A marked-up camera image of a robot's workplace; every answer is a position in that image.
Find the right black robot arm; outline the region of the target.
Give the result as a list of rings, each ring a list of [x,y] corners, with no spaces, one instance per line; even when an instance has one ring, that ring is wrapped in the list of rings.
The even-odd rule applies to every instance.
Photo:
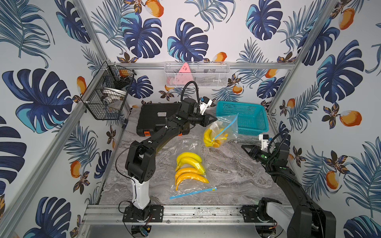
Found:
[[[281,132],[267,146],[241,146],[249,157],[263,165],[265,172],[282,189],[293,208],[291,218],[282,220],[281,212],[270,214],[268,206],[272,203],[271,199],[263,198],[257,214],[262,219],[276,221],[288,238],[335,238],[335,216],[313,201],[287,166],[290,146],[286,141],[290,138],[288,132]]]

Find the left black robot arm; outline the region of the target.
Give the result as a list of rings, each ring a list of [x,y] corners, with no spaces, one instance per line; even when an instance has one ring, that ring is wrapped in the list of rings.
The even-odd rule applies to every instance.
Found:
[[[191,126],[205,128],[217,121],[215,116],[205,112],[211,103],[209,98],[199,97],[195,81],[186,83],[181,92],[180,107],[166,120],[165,126],[148,139],[131,144],[125,168],[135,185],[132,202],[135,208],[144,211],[150,206],[149,180],[156,169],[158,152],[173,138],[189,132]]]

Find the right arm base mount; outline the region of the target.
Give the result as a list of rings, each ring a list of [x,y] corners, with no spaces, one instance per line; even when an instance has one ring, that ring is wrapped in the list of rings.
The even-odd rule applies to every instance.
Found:
[[[262,222],[262,223],[271,223],[275,222],[275,220],[270,217],[267,213],[267,204],[270,202],[282,204],[277,199],[263,197],[258,205],[243,205],[240,209],[240,214],[244,218],[245,223],[255,223],[255,222]]]

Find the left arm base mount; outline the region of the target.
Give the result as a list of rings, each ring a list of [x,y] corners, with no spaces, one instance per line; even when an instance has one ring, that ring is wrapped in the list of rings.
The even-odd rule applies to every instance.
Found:
[[[125,208],[123,222],[125,223],[161,223],[163,221],[164,206],[148,204],[144,209],[134,205]]]

